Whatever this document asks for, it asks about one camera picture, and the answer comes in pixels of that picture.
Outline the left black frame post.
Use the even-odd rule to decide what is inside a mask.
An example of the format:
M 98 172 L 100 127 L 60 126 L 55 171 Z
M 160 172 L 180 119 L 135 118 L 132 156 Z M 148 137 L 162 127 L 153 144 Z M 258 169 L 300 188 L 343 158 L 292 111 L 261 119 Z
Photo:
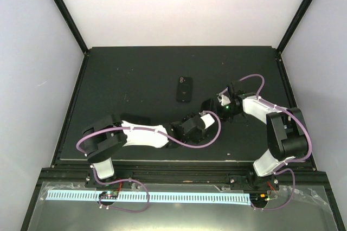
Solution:
M 74 36 L 78 46 L 80 47 L 83 54 L 88 53 L 89 49 L 77 27 L 75 24 L 72 15 L 70 14 L 64 0 L 53 0 L 56 4 L 60 14 L 62 15 L 65 23 L 68 25 L 70 32 Z

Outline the small green circuit board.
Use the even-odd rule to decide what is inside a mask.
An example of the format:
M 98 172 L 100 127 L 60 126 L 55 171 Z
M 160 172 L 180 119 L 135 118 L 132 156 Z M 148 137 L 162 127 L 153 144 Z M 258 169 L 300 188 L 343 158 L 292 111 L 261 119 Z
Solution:
M 117 191 L 103 191 L 99 195 L 99 199 L 107 199 L 107 200 L 115 200 L 118 197 L 118 192 Z

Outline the right black frame post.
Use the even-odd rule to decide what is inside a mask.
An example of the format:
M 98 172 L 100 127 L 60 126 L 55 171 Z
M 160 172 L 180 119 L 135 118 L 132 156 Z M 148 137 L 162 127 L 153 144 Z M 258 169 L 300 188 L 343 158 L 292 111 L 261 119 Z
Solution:
M 294 32 L 296 31 L 298 25 L 300 24 L 301 20 L 305 16 L 307 10 L 309 9 L 311 3 L 313 0 L 302 0 L 300 3 L 297 11 L 295 12 L 288 28 L 286 29 L 279 45 L 277 46 L 277 52 L 279 54 L 282 54 L 288 45 L 291 37 L 293 36 Z

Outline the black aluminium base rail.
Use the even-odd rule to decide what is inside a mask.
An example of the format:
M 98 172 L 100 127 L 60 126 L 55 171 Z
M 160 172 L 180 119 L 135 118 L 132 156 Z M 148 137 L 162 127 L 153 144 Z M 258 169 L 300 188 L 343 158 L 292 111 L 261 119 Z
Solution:
M 310 163 L 288 165 L 292 172 L 278 170 L 266 177 L 256 175 L 251 162 L 114 162 L 114 174 L 105 179 L 95 178 L 93 169 L 85 163 L 56 164 L 42 170 L 48 178 L 57 181 L 80 181 L 98 187 L 101 182 L 111 185 L 119 179 L 136 179 L 145 184 L 217 184 L 260 190 L 270 182 L 279 185 L 326 185 L 327 174 Z

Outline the black frame post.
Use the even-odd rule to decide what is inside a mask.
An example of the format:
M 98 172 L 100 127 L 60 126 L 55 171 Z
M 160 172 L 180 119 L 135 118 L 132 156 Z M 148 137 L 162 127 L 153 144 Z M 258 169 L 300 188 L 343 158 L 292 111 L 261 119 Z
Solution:
M 309 9 L 311 3 L 313 0 L 302 0 L 300 3 L 297 11 L 295 12 L 288 28 L 286 29 L 279 45 L 277 46 L 277 52 L 279 54 L 282 54 L 288 45 L 291 37 L 293 36 L 294 32 L 296 31 L 298 25 L 300 24 L 301 20 L 305 16 L 307 10 Z
M 70 32 L 74 36 L 78 46 L 80 47 L 83 54 L 88 53 L 89 49 L 77 27 L 75 24 L 72 15 L 70 14 L 64 0 L 53 0 L 56 4 L 60 14 L 62 15 L 65 23 L 68 25 Z

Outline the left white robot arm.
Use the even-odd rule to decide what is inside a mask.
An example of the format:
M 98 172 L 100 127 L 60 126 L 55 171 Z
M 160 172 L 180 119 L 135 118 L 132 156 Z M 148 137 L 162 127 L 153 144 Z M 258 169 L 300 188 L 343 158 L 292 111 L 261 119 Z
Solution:
M 139 125 L 107 118 L 108 124 L 97 123 L 84 131 L 76 149 L 84 154 L 95 170 L 97 180 L 111 187 L 117 179 L 112 156 L 122 147 L 149 146 L 156 149 L 183 146 L 202 149 L 213 144 L 220 135 L 221 122 L 212 111 L 203 111 L 185 117 L 182 121 L 163 125 Z

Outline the black smartphone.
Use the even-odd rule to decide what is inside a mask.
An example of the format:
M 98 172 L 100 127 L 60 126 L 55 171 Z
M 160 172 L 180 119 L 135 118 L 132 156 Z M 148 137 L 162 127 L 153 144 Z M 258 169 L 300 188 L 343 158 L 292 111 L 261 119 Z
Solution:
M 201 111 L 215 112 L 216 105 L 214 99 L 207 99 L 201 104 Z

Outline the black phone case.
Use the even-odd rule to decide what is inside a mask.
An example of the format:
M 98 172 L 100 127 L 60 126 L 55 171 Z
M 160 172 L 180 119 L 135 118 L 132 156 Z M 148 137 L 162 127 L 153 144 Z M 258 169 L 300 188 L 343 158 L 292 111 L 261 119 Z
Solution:
M 193 90 L 193 78 L 181 76 L 178 79 L 176 100 L 178 102 L 191 102 Z

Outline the right small circuit board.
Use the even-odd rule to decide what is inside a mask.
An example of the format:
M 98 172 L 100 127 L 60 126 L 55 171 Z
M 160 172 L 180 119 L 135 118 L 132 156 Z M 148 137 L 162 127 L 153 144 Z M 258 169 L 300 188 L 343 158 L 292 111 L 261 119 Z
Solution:
M 278 194 L 276 193 L 269 193 L 269 194 L 258 194 L 256 197 L 257 201 L 270 201 L 278 198 Z

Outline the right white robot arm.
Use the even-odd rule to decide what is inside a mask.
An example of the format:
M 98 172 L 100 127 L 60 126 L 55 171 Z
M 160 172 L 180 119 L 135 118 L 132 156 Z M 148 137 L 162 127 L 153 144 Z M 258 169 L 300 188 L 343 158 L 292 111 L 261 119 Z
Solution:
M 233 82 L 217 95 L 217 114 L 223 120 L 247 114 L 266 125 L 267 150 L 246 176 L 250 188 L 260 189 L 283 166 L 306 161 L 312 153 L 312 141 L 300 109 L 275 105 L 258 92 L 238 91 L 236 86 Z

